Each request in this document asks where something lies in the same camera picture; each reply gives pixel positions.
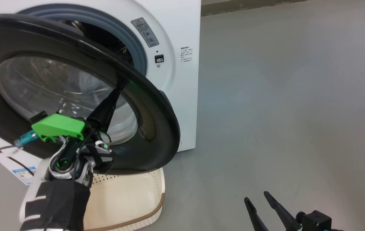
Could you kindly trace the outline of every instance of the gray sticker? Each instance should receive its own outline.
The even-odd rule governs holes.
[[[135,19],[131,23],[137,28],[149,47],[159,45],[156,35],[143,18]]]

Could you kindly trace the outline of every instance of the teal connector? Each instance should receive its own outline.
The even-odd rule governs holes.
[[[14,141],[14,146],[17,148],[22,148],[27,143],[35,141],[38,139],[38,135],[34,132],[34,130],[29,131],[28,133],[20,136],[20,139]]]

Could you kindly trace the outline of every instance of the brown basket trim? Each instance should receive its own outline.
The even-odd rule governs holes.
[[[130,221],[127,221],[127,222],[123,222],[123,223],[120,223],[120,224],[101,227],[101,228],[86,229],[85,231],[107,231],[107,230],[112,230],[112,229],[115,229],[115,228],[121,228],[121,227],[124,227],[124,226],[127,226],[127,225],[131,225],[131,224],[143,221],[147,218],[150,218],[150,217],[154,216],[154,214],[156,214],[159,209],[161,209],[161,206],[164,203],[164,197],[165,197],[165,193],[162,193],[161,194],[161,199],[160,199],[157,207],[147,215],[144,215],[144,216],[141,216],[139,218],[136,218],[136,219],[133,219],[133,220],[130,220]]]

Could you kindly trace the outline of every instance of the white plastic basket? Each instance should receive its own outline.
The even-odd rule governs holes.
[[[94,174],[85,231],[132,231],[153,224],[165,197],[162,168],[138,175]]]

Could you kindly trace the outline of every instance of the green robot part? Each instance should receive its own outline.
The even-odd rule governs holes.
[[[84,140],[82,132],[85,126],[86,124],[81,120],[53,114],[33,124],[31,128],[41,140],[51,139],[55,142],[57,136],[71,136]]]

